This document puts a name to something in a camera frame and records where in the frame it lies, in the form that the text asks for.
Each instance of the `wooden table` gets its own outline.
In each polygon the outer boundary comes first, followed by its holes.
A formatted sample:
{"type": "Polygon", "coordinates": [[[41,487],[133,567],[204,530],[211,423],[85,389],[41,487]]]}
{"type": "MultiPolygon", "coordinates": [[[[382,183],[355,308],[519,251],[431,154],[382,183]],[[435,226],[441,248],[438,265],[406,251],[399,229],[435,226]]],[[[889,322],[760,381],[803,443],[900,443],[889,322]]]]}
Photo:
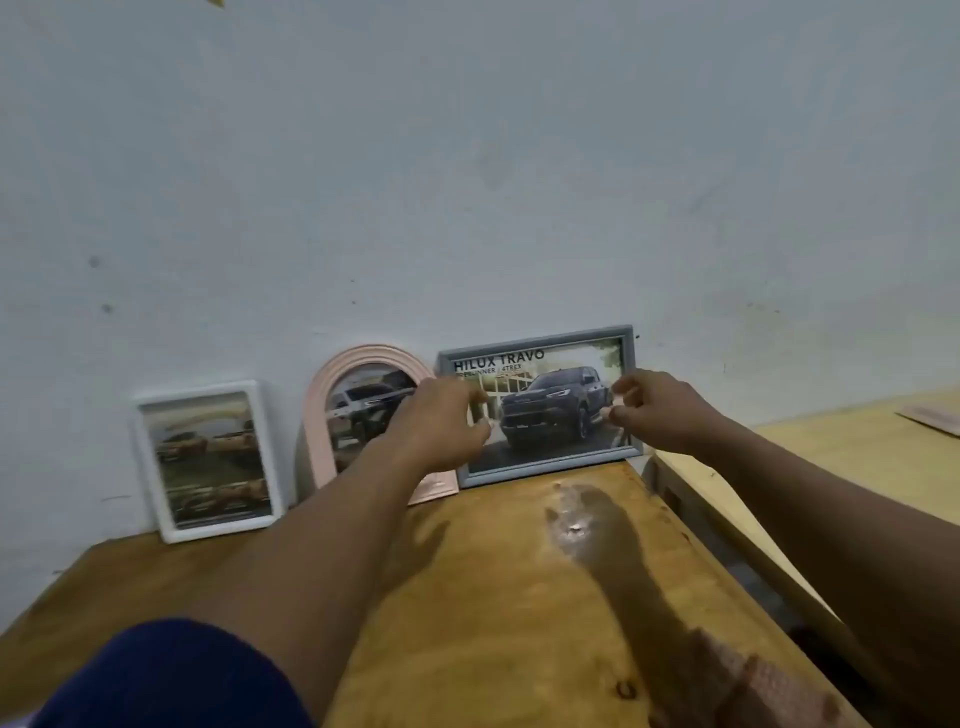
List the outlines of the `wooden table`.
{"type": "MultiPolygon", "coordinates": [[[[908,403],[960,412],[960,389],[883,400],[756,431],[801,457],[946,521],[960,524],[960,438],[896,414],[908,403]]],[[[850,631],[763,529],[733,488],[692,457],[658,452],[660,486],[701,506],[771,586],[862,671],[876,673],[850,631]]]]}
{"type": "MultiPolygon", "coordinates": [[[[92,548],[0,637],[0,718],[253,537],[92,548]]],[[[327,725],[645,726],[692,627],[832,691],[627,463],[473,489],[408,511],[327,725]]]]}

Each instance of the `truck wheel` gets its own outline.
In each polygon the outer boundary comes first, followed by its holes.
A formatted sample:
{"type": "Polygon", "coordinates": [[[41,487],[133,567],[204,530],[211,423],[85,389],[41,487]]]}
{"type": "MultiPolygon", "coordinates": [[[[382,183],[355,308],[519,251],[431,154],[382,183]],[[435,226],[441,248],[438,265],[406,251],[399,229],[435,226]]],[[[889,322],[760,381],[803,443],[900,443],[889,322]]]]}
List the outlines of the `truck wheel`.
{"type": "Polygon", "coordinates": [[[364,426],[362,420],[357,420],[355,423],[353,423],[352,433],[353,437],[356,438],[358,443],[361,445],[367,444],[367,428],[364,426]]]}
{"type": "Polygon", "coordinates": [[[587,439],[589,429],[590,415],[587,412],[587,406],[585,404],[581,404],[580,409],[577,410],[577,419],[573,423],[573,439],[578,443],[582,443],[587,439]]]}

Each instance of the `wood grain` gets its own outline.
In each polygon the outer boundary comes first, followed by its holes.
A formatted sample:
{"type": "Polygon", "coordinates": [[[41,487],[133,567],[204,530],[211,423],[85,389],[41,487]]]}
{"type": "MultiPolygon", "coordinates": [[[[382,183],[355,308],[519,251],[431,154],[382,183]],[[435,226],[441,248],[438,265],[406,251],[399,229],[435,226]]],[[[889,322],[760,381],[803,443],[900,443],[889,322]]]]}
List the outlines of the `wood grain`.
{"type": "MultiPolygon", "coordinates": [[[[0,716],[251,537],[92,548],[0,638],[0,716]]],[[[473,489],[408,511],[327,725],[643,726],[693,627],[831,690],[628,464],[473,489]]]]}

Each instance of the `white wall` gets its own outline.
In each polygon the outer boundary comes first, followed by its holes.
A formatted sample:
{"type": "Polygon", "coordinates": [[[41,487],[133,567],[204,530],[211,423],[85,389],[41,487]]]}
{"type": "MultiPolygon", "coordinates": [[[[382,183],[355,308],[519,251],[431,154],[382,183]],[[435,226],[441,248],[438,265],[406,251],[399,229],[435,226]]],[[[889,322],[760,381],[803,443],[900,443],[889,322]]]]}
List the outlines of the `white wall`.
{"type": "Polygon", "coordinates": [[[960,4],[7,0],[0,619],[151,525],[144,389],[632,323],[755,423],[952,383],[960,4]]]}

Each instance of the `picture frame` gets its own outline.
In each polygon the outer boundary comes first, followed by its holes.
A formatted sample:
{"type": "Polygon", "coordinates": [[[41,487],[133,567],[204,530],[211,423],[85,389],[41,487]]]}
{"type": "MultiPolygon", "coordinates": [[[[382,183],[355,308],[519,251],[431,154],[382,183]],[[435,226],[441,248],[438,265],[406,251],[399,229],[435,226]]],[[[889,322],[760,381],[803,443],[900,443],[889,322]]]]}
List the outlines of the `picture frame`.
{"type": "MultiPolygon", "coordinates": [[[[405,376],[417,386],[433,375],[418,358],[389,344],[353,347],[327,361],[310,382],[303,402],[303,430],[315,486],[322,488],[336,477],[369,439],[386,429],[399,400],[412,393],[404,385],[411,382],[402,381],[405,376]],[[376,391],[377,381],[361,379],[352,388],[344,385],[346,377],[365,368],[379,373],[374,379],[380,377],[380,391],[376,391]],[[338,385],[343,391],[335,391],[338,385]],[[339,430],[331,432],[332,427],[339,430]]],[[[432,473],[417,486],[409,504],[458,491],[454,471],[432,473]]]]}
{"type": "Polygon", "coordinates": [[[265,528],[283,515],[255,380],[141,395],[134,403],[136,443],[166,543],[265,528]]]}
{"type": "Polygon", "coordinates": [[[594,328],[440,352],[442,375],[473,378],[491,421],[481,455],[457,471],[461,488],[622,460],[643,444],[605,422],[610,389],[636,366],[634,328],[594,328]]]}

